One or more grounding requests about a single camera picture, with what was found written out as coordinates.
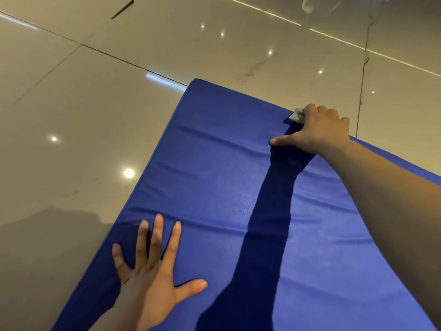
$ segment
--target hand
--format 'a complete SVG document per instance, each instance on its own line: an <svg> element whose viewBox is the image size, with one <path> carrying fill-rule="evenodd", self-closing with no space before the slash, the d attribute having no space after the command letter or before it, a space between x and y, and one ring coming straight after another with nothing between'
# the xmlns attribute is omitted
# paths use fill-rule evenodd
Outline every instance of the hand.
<svg viewBox="0 0 441 331"><path fill-rule="evenodd" d="M207 287L202 279L187 282L179 287L173 284L173 266L181 236L181 223L176 222L161 260L162 229L164 219L156 215L150 252L147 258L147 233L149 223L142 221L136 240L135 269L123 258L118 244L112 248L113 261L121 280L121 292L114 309L121 315L135 318L136 330L146 331L161 323L180 301Z"/></svg>
<svg viewBox="0 0 441 331"><path fill-rule="evenodd" d="M273 146L295 145L313 154L323 154L328 148L349 143L349 118L340 119L338 112L323 105L309 104L305 108L305 125L301 131L271 139Z"/></svg>

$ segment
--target tile floor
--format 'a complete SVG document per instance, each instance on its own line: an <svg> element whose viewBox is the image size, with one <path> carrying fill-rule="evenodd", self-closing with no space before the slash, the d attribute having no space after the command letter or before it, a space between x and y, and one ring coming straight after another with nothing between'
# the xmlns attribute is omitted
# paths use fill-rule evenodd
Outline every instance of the tile floor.
<svg viewBox="0 0 441 331"><path fill-rule="evenodd" d="M42 1L0 0L4 331L52 326L193 78L441 174L440 0Z"/></svg>

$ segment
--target fingernail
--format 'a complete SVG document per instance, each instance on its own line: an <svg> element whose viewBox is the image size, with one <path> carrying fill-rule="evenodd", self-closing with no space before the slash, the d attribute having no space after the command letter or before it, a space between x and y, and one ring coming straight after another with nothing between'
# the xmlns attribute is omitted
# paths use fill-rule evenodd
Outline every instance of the fingernail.
<svg viewBox="0 0 441 331"><path fill-rule="evenodd" d="M206 289L207 287L208 287L207 281L199 280L199 283L198 283L198 293L201 292L202 290Z"/></svg>

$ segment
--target blue gym mat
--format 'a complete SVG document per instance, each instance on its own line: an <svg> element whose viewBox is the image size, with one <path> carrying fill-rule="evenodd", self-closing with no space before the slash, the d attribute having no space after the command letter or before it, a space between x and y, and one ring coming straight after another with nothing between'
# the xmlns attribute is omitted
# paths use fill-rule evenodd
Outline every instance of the blue gym mat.
<svg viewBox="0 0 441 331"><path fill-rule="evenodd" d="M194 80L53 331L86 331L113 306L112 244L135 263L138 225L183 231L175 284L209 286L155 330L435 330L383 259L337 174L269 139L291 111ZM372 151L441 185L441 178Z"/></svg>

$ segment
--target blue mat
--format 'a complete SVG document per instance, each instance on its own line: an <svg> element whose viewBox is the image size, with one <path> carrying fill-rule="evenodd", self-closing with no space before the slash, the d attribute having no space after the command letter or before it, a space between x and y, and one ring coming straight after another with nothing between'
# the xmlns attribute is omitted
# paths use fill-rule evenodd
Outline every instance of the blue mat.
<svg viewBox="0 0 441 331"><path fill-rule="evenodd" d="M135 262L138 225L164 215L183 233L175 284L204 278L156 330L435 330L373 243L319 156L268 140L290 111L194 80L53 331L85 331L113 303L111 256ZM441 178L362 143L441 185Z"/></svg>

